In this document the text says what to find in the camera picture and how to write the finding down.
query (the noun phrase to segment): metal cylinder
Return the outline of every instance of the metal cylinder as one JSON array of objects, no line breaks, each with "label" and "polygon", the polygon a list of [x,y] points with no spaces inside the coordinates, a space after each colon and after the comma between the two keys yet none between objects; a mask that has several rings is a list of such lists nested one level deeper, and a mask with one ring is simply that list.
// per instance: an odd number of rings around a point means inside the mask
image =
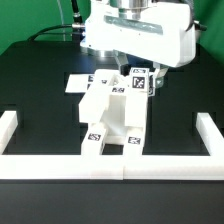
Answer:
[{"label": "metal cylinder", "polygon": [[147,8],[149,0],[110,0],[110,6],[119,9]]},{"label": "metal cylinder", "polygon": [[139,20],[141,9],[119,9],[119,17],[122,19]]}]

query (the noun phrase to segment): white block structure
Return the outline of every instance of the white block structure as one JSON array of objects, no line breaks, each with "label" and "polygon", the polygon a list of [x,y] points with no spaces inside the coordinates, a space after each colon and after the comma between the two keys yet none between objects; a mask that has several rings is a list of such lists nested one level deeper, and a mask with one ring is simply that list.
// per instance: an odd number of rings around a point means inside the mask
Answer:
[{"label": "white block structure", "polygon": [[79,104],[79,121],[88,123],[82,155],[101,155],[105,144],[124,145],[123,155],[142,154],[145,142],[149,69],[96,70]]},{"label": "white block structure", "polygon": [[[112,97],[119,96],[116,92],[113,94]],[[17,124],[15,111],[6,111],[0,117],[1,153]],[[196,127],[209,156],[139,156],[144,141],[138,143],[143,138],[144,127],[127,127],[120,130],[125,137],[111,135],[108,138],[109,128],[104,124],[106,122],[89,126],[86,138],[91,138],[88,139],[91,145],[84,140],[87,145],[82,147],[83,155],[1,155],[0,179],[224,180],[224,138],[207,113],[198,113]],[[127,153],[127,156],[100,155],[104,144],[114,140],[119,144],[124,143],[123,153]]]}]

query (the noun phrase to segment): white foam block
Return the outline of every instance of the white foam block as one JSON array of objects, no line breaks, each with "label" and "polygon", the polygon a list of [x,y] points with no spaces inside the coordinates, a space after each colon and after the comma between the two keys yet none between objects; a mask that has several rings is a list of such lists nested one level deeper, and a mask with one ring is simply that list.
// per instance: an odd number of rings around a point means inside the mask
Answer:
[{"label": "white foam block", "polygon": [[211,156],[224,156],[224,138],[208,113],[198,113],[196,128]]},{"label": "white foam block", "polygon": [[82,156],[0,156],[0,179],[90,179],[91,172]]},{"label": "white foam block", "polygon": [[106,86],[90,86],[79,103],[79,121],[98,123],[109,104],[109,92]]},{"label": "white foam block", "polygon": [[101,120],[108,126],[108,136],[106,139],[108,144],[124,144],[127,133],[127,127],[124,125],[125,105],[125,88],[111,87],[109,107]]},{"label": "white foam block", "polygon": [[103,126],[90,127],[82,142],[81,154],[90,158],[101,155],[107,132]]},{"label": "white foam block", "polygon": [[5,111],[0,118],[0,154],[2,154],[18,125],[16,111]]},{"label": "white foam block", "polygon": [[130,87],[132,91],[148,92],[149,69],[148,68],[131,68]]},{"label": "white foam block", "polygon": [[124,165],[120,156],[97,157],[90,167],[90,179],[123,180]]},{"label": "white foam block", "polygon": [[130,91],[126,98],[125,126],[144,127],[147,119],[148,95]]},{"label": "white foam block", "polygon": [[130,158],[142,155],[145,143],[145,131],[143,128],[130,127],[124,143],[123,155]]},{"label": "white foam block", "polygon": [[88,88],[90,74],[70,75],[66,87],[66,93],[85,93]]},{"label": "white foam block", "polygon": [[124,179],[224,180],[224,164],[210,156],[141,156],[126,160]]},{"label": "white foam block", "polygon": [[107,86],[113,86],[117,75],[119,75],[118,70],[98,69],[95,71],[94,84],[99,83]]}]

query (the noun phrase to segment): white robotic end effector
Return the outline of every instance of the white robotic end effector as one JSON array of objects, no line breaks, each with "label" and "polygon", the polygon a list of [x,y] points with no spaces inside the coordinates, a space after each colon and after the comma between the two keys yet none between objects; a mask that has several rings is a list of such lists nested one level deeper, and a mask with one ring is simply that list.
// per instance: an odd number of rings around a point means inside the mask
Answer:
[{"label": "white robotic end effector", "polygon": [[179,67],[195,57],[196,32],[191,23],[188,4],[91,0],[81,49],[98,56],[113,56],[116,50]]}]

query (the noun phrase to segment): black table surface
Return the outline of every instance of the black table surface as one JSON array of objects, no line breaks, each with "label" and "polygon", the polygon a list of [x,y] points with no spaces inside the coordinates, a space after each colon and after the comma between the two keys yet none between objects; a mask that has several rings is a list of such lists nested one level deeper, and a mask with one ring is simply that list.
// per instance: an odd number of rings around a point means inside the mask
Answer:
[{"label": "black table surface", "polygon": [[[78,122],[82,95],[65,87],[69,74],[100,68],[117,65],[80,53],[72,42],[12,44],[0,56],[0,114],[16,110],[19,125],[4,154],[80,154],[87,129]],[[210,113],[223,133],[223,83],[223,67],[200,46],[191,64],[169,69],[149,99],[144,154],[208,156],[196,115]],[[122,147],[106,146],[104,154],[113,153]],[[0,202],[1,223],[224,223],[220,181],[0,181]]]}]

